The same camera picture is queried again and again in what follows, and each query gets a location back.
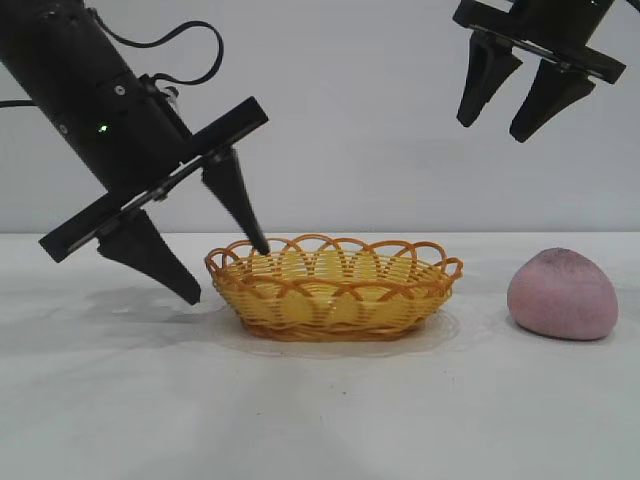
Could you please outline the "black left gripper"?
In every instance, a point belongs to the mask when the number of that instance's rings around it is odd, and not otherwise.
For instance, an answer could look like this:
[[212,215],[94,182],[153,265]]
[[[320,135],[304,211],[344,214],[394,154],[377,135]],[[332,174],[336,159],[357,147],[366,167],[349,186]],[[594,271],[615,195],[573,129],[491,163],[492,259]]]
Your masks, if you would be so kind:
[[234,218],[260,255],[270,252],[246,191],[235,144],[266,124],[268,116],[250,97],[197,133],[191,133],[168,97],[154,89],[98,122],[76,153],[106,188],[105,195],[40,241],[57,262],[90,239],[106,259],[154,279],[189,305],[200,302],[195,277],[171,251],[148,214],[132,211],[135,198],[157,201],[195,170]]

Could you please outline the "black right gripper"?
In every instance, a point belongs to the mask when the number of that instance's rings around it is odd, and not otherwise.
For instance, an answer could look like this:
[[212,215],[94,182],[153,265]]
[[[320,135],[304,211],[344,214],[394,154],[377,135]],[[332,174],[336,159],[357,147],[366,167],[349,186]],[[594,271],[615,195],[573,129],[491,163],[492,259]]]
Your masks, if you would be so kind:
[[[470,127],[522,65],[512,45],[552,61],[540,61],[531,88],[511,122],[509,133],[520,143],[562,110],[590,95],[595,83],[588,75],[617,82],[626,66],[588,46],[611,6],[610,1],[531,0],[515,1],[503,11],[480,1],[460,2],[454,22],[485,34],[472,34],[469,40],[468,70],[457,120]],[[558,64],[572,70],[563,70]]]

